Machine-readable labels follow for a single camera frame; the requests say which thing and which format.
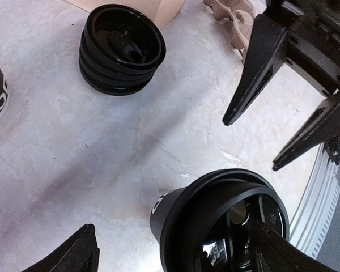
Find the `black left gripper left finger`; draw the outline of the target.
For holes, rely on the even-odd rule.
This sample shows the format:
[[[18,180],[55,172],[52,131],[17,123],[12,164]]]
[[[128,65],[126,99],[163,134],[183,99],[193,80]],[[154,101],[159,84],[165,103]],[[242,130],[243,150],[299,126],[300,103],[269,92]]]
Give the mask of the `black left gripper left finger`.
[[[85,224],[42,260],[25,269],[30,271],[98,271],[100,249],[95,226]]]

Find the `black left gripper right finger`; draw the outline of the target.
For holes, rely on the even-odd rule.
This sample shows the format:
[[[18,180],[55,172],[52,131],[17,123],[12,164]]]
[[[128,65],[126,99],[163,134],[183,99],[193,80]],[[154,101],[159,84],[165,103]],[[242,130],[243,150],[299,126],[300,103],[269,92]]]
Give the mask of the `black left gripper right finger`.
[[[328,271],[258,219],[250,221],[252,271]]]

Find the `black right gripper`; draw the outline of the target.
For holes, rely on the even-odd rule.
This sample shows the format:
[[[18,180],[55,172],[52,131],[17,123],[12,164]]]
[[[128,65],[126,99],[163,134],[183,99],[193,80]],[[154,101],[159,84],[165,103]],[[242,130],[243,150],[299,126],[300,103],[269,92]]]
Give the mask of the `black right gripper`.
[[[243,73],[223,117],[226,126],[249,108],[285,57],[325,97],[340,91],[340,1],[266,1],[265,14],[253,23]]]

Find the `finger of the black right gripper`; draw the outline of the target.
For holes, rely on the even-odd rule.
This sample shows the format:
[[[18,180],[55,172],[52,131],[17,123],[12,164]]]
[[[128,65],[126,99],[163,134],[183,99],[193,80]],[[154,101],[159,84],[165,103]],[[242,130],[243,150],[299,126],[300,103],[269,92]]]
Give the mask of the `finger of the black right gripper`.
[[[323,100],[310,118],[282,148],[273,160],[273,170],[280,170],[314,146],[339,136],[340,93],[337,93]]]

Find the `black plastic cup lid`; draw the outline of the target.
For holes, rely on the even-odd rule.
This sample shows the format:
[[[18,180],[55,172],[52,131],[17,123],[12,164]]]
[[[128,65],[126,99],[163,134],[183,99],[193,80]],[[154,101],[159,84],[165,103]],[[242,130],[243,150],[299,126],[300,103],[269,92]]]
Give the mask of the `black plastic cup lid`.
[[[286,208],[261,175],[240,168],[220,169],[190,185],[197,193],[182,235],[164,247],[159,245],[164,271],[249,271],[246,224],[252,217],[289,238]]]

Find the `black paper coffee cup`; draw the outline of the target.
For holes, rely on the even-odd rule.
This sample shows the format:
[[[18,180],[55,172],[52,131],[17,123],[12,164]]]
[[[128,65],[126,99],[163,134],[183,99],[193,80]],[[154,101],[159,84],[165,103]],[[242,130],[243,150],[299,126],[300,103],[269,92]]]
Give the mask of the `black paper coffee cup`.
[[[173,189],[162,194],[150,212],[150,229],[161,247],[180,238],[194,195],[195,186]]]

